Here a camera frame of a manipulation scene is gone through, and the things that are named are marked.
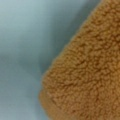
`blue-gray background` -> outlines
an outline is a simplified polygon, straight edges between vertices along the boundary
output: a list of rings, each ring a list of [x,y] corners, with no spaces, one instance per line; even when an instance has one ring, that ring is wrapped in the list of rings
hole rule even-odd
[[[47,120],[41,77],[99,0],[0,0],[0,120]]]

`blurry background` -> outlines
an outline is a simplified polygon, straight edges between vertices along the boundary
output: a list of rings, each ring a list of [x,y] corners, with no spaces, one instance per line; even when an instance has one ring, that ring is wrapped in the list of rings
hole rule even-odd
[[[41,77],[99,0],[0,0],[0,120],[47,120]]]

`brown fleece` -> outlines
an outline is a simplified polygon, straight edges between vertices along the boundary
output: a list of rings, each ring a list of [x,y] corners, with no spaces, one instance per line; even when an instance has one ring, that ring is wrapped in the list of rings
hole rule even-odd
[[[40,101],[52,120],[120,120],[120,0],[91,13],[45,73]]]

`brown fuzzy fabric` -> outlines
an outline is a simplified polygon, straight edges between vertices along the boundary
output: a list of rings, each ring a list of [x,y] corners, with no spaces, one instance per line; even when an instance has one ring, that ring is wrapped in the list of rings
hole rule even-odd
[[[102,0],[43,77],[52,120],[120,120],[120,0]]]

